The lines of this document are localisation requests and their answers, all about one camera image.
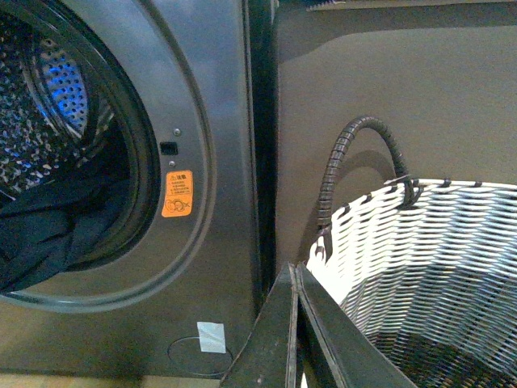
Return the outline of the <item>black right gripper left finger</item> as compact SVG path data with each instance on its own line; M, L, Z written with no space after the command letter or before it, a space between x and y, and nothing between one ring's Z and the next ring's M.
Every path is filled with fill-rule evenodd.
M221 387L297 386L298 306L296 267L286 264Z

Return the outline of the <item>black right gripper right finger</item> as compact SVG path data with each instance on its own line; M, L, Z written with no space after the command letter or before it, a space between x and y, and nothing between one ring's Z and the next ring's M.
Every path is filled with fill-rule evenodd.
M340 309L315 276L300 264L301 343L309 387L414 387Z

